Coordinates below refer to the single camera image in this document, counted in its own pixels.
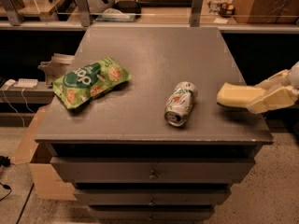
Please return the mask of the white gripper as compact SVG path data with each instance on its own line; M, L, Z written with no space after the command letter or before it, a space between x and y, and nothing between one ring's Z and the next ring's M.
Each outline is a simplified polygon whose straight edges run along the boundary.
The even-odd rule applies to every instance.
M247 110L250 113L261 114L294 105L299 97L299 62L290 71L284 69L275 73L273 76L256 84L256 87L268 91L247 105Z

